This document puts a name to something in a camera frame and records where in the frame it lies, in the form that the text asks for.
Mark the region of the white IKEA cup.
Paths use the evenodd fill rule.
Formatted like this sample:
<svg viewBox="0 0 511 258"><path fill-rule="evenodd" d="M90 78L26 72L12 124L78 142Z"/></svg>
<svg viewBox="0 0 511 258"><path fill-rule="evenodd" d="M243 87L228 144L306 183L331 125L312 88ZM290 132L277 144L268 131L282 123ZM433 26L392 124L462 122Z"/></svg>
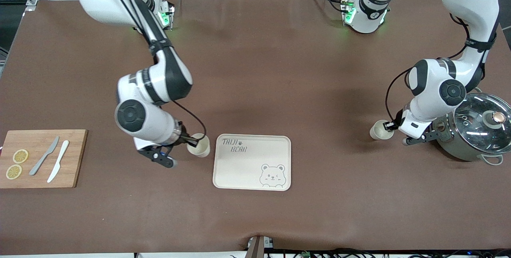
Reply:
<svg viewBox="0 0 511 258"><path fill-rule="evenodd" d="M188 152L199 158L208 156L210 154L210 140L208 136L203 133L195 133L191 137L197 139L197 145L195 147L187 145Z"/></svg>
<svg viewBox="0 0 511 258"><path fill-rule="evenodd" d="M369 134L374 140L388 140L393 137L394 130L387 130L384 124L388 123L388 120L378 120L372 128L369 130Z"/></svg>

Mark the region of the cream bear print tray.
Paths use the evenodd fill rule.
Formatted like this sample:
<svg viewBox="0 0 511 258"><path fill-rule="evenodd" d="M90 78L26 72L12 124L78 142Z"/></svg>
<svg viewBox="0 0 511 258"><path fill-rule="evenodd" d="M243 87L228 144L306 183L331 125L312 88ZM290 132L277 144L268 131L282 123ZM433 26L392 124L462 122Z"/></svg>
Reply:
<svg viewBox="0 0 511 258"><path fill-rule="evenodd" d="M287 191L291 140L278 135L220 135L212 182L220 189Z"/></svg>

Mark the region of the glass pot lid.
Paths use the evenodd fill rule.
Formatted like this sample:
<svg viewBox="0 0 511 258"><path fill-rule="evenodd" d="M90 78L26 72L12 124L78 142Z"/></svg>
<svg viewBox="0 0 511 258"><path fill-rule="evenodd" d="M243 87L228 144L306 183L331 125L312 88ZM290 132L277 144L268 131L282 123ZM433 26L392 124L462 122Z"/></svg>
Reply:
<svg viewBox="0 0 511 258"><path fill-rule="evenodd" d="M484 92L469 93L453 113L461 138L490 155L511 151L511 105Z"/></svg>

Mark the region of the brown table cover mat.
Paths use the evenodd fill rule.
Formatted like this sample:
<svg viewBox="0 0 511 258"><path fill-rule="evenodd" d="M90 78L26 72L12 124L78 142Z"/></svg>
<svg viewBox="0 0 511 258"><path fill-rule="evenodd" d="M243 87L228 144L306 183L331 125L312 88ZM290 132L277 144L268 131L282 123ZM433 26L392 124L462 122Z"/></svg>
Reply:
<svg viewBox="0 0 511 258"><path fill-rule="evenodd" d="M77 1L24 14L0 79L0 142L13 129L87 129L72 189L0 189L0 254L277 248L511 248L511 162L493 167L406 147L387 119L391 80L458 52L465 33L441 0L392 0L373 34L323 0L180 0L169 38L193 76L180 103L220 134L291 140L287 191L218 189L214 155L185 146L166 169L115 124L117 81L152 64L134 30Z"/></svg>

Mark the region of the bamboo cutting board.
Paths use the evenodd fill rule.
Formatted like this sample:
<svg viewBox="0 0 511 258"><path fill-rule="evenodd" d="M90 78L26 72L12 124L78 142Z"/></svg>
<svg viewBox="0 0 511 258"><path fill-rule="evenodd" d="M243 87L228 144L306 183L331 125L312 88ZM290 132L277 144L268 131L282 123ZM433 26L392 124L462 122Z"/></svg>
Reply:
<svg viewBox="0 0 511 258"><path fill-rule="evenodd" d="M36 175L30 176L29 171L40 160L53 140L59 136L56 149L51 153ZM47 179L58 158L64 140L69 140L69 147L61 161L61 168L51 183ZM87 130L85 129L31 129L11 130L7 132L0 154L0 189L45 189L73 188L77 182L80 164L84 153ZM29 158L24 163L16 164L13 154L19 149L26 149ZM6 178L6 170L11 165L20 165L22 174L14 179Z"/></svg>

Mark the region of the white plastic knife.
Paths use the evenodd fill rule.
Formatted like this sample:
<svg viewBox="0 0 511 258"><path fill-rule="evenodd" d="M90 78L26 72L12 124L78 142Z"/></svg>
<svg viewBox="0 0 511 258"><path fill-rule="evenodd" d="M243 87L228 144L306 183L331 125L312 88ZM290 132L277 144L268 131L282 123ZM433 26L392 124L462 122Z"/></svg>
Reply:
<svg viewBox="0 0 511 258"><path fill-rule="evenodd" d="M54 180L54 178L56 177L56 175L58 174L58 172L61 168L62 158L64 157L64 154L66 153L66 150L69 147L69 143L70 143L69 140L64 140L64 142L62 143L62 146L60 147L59 155L57 157L55 165L53 166L51 174L49 175L49 178L46 181L47 183L51 183Z"/></svg>

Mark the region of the grey plastic knife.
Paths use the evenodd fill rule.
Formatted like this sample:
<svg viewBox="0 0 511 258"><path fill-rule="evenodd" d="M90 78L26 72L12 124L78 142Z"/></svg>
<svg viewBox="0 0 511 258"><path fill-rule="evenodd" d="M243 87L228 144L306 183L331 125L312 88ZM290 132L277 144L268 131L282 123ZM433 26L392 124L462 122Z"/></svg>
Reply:
<svg viewBox="0 0 511 258"><path fill-rule="evenodd" d="M58 145L58 142L59 142L59 136L56 136L56 138L53 140L52 144L49 146L49 148L46 150L46 152L42 155L42 157L40 158L40 160L38 160L38 162L36 163L36 165L34 165L32 167L32 169L29 171L29 175L30 176L34 176L37 174L37 172L39 171L40 167L42 166L42 164L44 163L44 161L46 160L46 158L51 154L53 153L53 151L56 149L57 145Z"/></svg>

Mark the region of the metal table edge bracket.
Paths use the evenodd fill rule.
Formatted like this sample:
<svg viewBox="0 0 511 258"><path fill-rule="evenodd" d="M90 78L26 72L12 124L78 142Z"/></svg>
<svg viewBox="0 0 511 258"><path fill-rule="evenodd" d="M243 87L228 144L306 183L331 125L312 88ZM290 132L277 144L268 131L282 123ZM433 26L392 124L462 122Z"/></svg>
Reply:
<svg viewBox="0 0 511 258"><path fill-rule="evenodd" d="M268 236L253 236L248 241L248 250L244 258L271 258L273 238Z"/></svg>

